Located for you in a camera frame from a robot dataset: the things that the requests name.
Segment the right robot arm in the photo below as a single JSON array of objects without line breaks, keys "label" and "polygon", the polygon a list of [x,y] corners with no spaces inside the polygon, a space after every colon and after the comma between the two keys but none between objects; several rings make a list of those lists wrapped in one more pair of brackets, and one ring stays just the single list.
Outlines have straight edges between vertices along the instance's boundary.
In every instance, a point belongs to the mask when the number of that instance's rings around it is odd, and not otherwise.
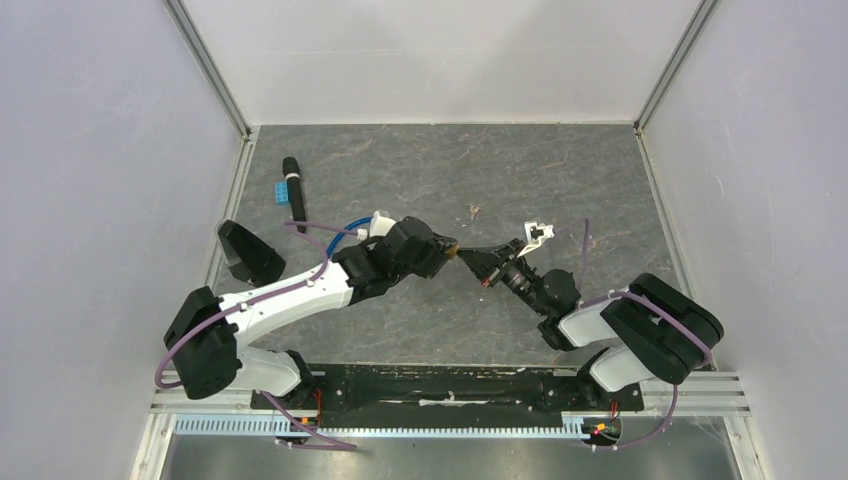
[{"label": "right robot arm", "polygon": [[622,290],[585,301],[572,273],[540,275],[515,239],[498,247],[461,248],[459,258],[485,287],[503,285],[541,317],[537,328],[553,349],[573,351],[619,339],[579,371],[577,392],[602,408],[624,388],[649,379],[681,384],[713,360],[724,328],[715,315],[665,281],[642,273]]}]

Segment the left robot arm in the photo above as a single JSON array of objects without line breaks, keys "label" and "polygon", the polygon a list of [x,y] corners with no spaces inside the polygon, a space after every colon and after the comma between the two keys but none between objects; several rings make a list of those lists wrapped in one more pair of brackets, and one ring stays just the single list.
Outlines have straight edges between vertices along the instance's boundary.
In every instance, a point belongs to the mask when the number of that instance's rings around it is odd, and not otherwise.
[{"label": "left robot arm", "polygon": [[271,352],[253,342],[298,320],[384,295],[406,277],[432,278],[458,252],[456,239],[415,217],[374,215],[354,231],[359,241],[323,255],[315,267],[240,293],[190,292],[166,330],[165,357],[154,382],[180,388],[190,400],[232,388],[266,391],[291,408],[314,393],[305,361],[295,351]]}]

